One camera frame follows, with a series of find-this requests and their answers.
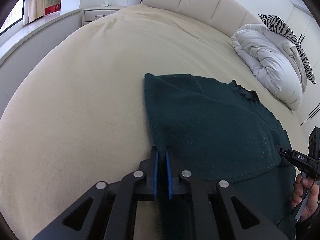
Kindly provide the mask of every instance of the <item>red box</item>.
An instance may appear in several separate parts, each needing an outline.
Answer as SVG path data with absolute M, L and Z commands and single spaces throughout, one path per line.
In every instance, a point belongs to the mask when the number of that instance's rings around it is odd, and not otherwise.
M 53 13 L 53 12 L 56 12 L 56 11 L 60 11 L 60 9 L 61 9 L 61 3 L 49 6 L 49 7 L 44 9 L 44 15 L 47 15 L 49 13 Z

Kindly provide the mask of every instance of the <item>white duvet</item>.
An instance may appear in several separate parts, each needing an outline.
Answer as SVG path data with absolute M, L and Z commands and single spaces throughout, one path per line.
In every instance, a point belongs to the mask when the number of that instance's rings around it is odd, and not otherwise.
M 296 46 L 263 24 L 246 24 L 231 38 L 236 53 L 275 97 L 296 111 L 307 77 Z

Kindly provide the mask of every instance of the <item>window sill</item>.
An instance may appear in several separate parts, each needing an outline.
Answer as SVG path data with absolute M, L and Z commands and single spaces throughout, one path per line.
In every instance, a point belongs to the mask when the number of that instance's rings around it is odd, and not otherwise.
M 32 37 L 34 34 L 44 29 L 48 25 L 80 11 L 81 9 L 54 12 L 22 28 L 0 47 L 0 66 L 12 52 L 14 52 L 23 42 Z
M 4 33 L 0 35 L 0 47 L 5 44 L 5 42 L 10 39 L 13 35 L 15 35 L 18 31 L 23 28 L 23 20 L 19 21 L 15 25 L 13 25 L 9 30 L 6 30 Z

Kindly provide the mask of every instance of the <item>black sleeve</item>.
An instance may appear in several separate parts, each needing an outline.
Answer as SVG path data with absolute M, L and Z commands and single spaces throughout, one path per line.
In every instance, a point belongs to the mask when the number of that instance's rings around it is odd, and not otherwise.
M 302 222 L 296 223 L 296 240 L 301 240 L 303 236 L 306 234 L 308 229 L 311 227 L 312 223 L 316 220 L 318 214 L 320 213 L 320 208 L 318 204 L 317 210 L 313 213 L 313 215 Z

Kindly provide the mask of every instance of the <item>white wardrobe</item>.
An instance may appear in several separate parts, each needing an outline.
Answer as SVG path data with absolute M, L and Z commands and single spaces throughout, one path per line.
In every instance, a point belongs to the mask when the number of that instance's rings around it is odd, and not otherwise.
M 300 39 L 316 78 L 316 85 L 308 81 L 302 104 L 296 111 L 305 138 L 309 139 L 314 127 L 320 127 L 320 27 L 313 17 L 296 7 L 287 25 Z

